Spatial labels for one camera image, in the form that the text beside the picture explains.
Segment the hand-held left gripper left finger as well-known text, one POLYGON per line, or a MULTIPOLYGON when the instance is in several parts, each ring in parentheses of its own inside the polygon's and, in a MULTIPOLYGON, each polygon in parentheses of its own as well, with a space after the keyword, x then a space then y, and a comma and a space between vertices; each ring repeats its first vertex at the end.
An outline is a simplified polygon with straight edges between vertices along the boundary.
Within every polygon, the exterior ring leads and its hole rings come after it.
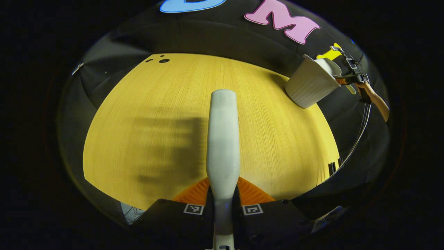
POLYGON ((148 244, 212 244, 214 204, 208 178, 172 200, 158 199, 134 222, 148 244))

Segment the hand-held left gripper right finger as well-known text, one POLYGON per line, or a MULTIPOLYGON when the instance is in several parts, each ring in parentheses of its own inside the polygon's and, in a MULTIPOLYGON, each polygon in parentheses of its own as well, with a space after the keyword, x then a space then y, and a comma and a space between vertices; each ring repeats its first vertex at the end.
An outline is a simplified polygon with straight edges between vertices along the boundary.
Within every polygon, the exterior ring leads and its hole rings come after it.
POLYGON ((276 200, 240 177, 233 197, 235 245, 291 245, 314 227, 288 199, 276 200))

